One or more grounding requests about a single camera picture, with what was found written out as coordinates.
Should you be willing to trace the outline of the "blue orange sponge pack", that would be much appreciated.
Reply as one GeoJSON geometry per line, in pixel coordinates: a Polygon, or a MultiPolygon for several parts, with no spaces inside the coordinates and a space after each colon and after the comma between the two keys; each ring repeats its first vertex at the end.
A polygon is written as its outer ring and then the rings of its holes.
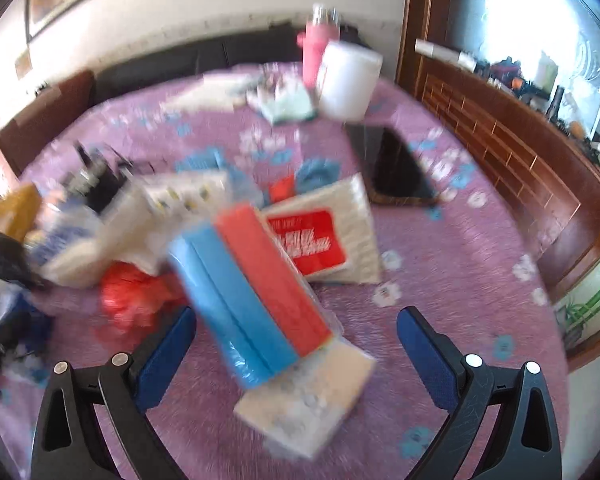
{"type": "Polygon", "coordinates": [[[335,337],[260,211],[238,205],[178,234],[169,258],[242,388],[290,370],[335,337]]]}

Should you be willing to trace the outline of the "black smartphone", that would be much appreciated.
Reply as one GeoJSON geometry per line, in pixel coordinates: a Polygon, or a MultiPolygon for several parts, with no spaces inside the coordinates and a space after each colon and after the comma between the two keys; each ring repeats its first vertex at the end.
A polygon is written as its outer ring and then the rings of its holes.
{"type": "Polygon", "coordinates": [[[370,201],[432,207],[438,193],[402,136],[391,127],[345,124],[370,201]]]}

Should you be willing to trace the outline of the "blue towel cloth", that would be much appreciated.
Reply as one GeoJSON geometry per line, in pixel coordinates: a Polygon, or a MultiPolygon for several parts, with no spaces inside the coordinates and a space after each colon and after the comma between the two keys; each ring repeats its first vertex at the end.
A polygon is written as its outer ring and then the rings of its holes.
{"type": "Polygon", "coordinates": [[[219,148],[210,146],[174,162],[176,172],[223,170],[228,175],[235,202],[249,202],[259,208],[289,200],[336,183],[341,166],[328,158],[307,159],[292,174],[267,185],[258,185],[244,170],[231,164],[219,148]]]}

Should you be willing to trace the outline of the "black sofa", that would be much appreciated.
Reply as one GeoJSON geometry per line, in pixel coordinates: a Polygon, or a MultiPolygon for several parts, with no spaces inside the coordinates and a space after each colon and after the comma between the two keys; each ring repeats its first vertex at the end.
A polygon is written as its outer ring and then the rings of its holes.
{"type": "Polygon", "coordinates": [[[130,58],[95,76],[90,104],[97,105],[155,84],[212,70],[244,64],[300,62],[299,34],[298,27],[281,22],[265,29],[189,41],[130,58]]]}

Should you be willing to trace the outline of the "pink thermos bottle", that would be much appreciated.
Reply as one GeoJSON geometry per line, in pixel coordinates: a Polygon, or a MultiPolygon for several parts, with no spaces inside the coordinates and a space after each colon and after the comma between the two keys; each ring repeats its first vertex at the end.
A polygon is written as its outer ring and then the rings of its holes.
{"type": "Polygon", "coordinates": [[[339,38],[340,19],[337,10],[314,3],[306,28],[297,36],[297,44],[302,50],[302,80],[306,88],[315,87],[324,51],[329,41],[339,38]]]}

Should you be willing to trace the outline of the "white paper booklet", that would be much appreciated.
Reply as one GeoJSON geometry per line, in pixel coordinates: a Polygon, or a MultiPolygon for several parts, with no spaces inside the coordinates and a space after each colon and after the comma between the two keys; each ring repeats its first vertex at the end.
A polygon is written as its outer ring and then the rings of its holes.
{"type": "Polygon", "coordinates": [[[163,113],[195,113],[200,110],[233,113],[244,106],[247,93],[260,84],[261,73],[211,74],[193,87],[160,104],[163,113]]]}

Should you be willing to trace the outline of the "wooden sideboard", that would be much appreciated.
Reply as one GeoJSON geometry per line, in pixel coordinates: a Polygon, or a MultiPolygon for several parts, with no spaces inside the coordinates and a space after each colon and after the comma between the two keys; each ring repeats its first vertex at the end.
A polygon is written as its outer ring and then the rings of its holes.
{"type": "Polygon", "coordinates": [[[600,173],[527,105],[478,76],[415,51],[446,44],[451,0],[405,0],[396,82],[442,121],[505,200],[550,295],[600,262],[600,173]]]}

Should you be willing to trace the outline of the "red plastic bag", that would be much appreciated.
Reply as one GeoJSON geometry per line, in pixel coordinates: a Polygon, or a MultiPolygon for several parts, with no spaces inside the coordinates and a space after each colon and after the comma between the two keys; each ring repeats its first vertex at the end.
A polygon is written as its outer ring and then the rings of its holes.
{"type": "Polygon", "coordinates": [[[161,315],[186,303],[173,273],[153,276],[131,263],[116,262],[100,281],[100,304],[122,334],[148,332],[161,315]]]}

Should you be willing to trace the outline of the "white cloth bag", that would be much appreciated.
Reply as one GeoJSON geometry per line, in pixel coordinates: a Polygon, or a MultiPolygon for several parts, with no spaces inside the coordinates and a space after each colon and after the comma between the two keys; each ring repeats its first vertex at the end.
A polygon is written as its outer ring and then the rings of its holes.
{"type": "Polygon", "coordinates": [[[166,264],[168,245],[178,234],[181,218],[156,211],[145,191],[129,183],[106,208],[95,233],[69,244],[46,262],[42,278],[59,286],[87,288],[96,285],[116,262],[157,276],[166,264]]]}

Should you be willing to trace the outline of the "blue white plastic bag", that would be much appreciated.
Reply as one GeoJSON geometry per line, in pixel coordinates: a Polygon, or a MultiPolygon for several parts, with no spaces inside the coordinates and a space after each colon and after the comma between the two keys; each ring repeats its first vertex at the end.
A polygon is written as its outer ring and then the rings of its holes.
{"type": "Polygon", "coordinates": [[[98,214],[77,198],[48,200],[34,229],[24,238],[28,263],[35,268],[53,260],[71,244],[92,237],[100,226],[98,214]]]}

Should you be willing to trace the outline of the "white work glove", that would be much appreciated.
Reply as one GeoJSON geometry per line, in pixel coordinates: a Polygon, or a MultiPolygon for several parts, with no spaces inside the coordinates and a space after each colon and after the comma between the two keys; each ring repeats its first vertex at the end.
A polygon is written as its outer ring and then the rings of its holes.
{"type": "Polygon", "coordinates": [[[313,119],[316,108],[309,90],[301,79],[280,76],[263,81],[246,94],[247,104],[271,126],[313,119]]]}

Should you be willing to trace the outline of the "yellow rimmed tray box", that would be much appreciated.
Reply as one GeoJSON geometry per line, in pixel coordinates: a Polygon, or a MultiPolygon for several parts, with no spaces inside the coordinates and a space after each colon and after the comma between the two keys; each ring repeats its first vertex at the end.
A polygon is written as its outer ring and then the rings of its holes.
{"type": "Polygon", "coordinates": [[[32,183],[0,197],[0,232],[23,242],[33,229],[41,205],[42,197],[32,183]]]}

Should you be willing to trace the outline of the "lemon print tissue pack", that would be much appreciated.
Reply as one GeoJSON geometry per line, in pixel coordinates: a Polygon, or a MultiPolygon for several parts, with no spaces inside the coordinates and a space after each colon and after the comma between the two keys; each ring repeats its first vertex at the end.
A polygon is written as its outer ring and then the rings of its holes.
{"type": "Polygon", "coordinates": [[[230,178],[224,170],[152,174],[140,178],[151,208],[163,217],[209,218],[232,204],[230,178]]]}

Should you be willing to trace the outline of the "purple floral tablecloth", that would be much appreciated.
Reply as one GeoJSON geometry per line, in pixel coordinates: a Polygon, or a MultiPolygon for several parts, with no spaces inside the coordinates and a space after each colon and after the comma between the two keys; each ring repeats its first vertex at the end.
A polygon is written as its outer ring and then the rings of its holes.
{"type": "MultiPolygon", "coordinates": [[[[248,107],[166,114],[161,105],[191,79],[159,84],[91,108],[24,170],[47,192],[79,166],[74,144],[185,168],[208,148],[268,184],[307,159],[358,170],[347,133],[328,119],[272,126],[248,107]]],[[[539,271],[508,209],[474,160],[434,116],[381,80],[366,122],[400,133],[441,191],[434,209],[373,211],[381,279],[371,285],[319,284],[320,303],[344,336],[375,357],[370,382],[347,420],[314,460],[266,445],[233,413],[240,392],[208,330],[198,330],[166,396],[148,416],[192,479],[402,479],[444,421],[396,334],[396,315],[418,307],[464,352],[497,366],[538,362],[559,426],[568,422],[567,363],[539,271]]]]}

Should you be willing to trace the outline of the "red label wet wipes pack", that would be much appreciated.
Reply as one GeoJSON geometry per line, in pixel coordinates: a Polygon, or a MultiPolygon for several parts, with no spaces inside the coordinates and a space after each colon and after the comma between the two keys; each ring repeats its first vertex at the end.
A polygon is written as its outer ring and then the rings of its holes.
{"type": "Polygon", "coordinates": [[[283,200],[263,214],[307,281],[380,282],[373,215],[360,174],[283,200]]]}

